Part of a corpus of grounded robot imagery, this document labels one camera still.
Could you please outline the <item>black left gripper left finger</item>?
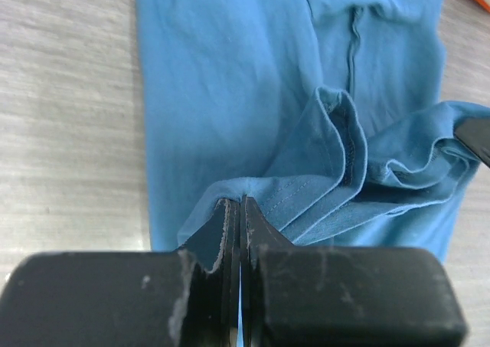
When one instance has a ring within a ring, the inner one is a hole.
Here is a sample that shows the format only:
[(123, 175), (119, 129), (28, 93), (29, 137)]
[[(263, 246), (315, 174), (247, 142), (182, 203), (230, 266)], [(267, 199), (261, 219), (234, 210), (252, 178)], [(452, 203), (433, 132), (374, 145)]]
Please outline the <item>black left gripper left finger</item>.
[(240, 206), (221, 199), (171, 252), (25, 258), (1, 294), (3, 346), (234, 346)]

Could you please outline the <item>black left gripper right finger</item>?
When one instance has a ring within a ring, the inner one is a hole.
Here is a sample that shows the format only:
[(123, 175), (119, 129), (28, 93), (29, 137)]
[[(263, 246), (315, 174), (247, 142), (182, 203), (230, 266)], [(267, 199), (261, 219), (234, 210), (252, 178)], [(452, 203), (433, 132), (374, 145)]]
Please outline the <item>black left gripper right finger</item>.
[(240, 205), (246, 346), (459, 346), (468, 325), (443, 265), (414, 247), (300, 247)]

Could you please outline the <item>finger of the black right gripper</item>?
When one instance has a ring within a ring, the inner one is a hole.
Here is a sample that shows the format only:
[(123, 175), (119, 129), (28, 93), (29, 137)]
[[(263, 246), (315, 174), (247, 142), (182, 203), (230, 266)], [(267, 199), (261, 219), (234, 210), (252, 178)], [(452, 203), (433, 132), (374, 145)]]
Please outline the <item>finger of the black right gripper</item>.
[(490, 166), (490, 122), (489, 118), (465, 119), (457, 126), (455, 137), (482, 163)]

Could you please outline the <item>dark blue t-shirt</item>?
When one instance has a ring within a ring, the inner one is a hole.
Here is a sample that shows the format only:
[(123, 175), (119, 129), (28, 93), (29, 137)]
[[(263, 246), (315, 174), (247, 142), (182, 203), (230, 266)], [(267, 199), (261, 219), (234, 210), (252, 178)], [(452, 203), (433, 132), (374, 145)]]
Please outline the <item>dark blue t-shirt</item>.
[(489, 118), (439, 100), (442, 3), (136, 0), (152, 247), (251, 197), (296, 246), (441, 263), (480, 163), (454, 132)]

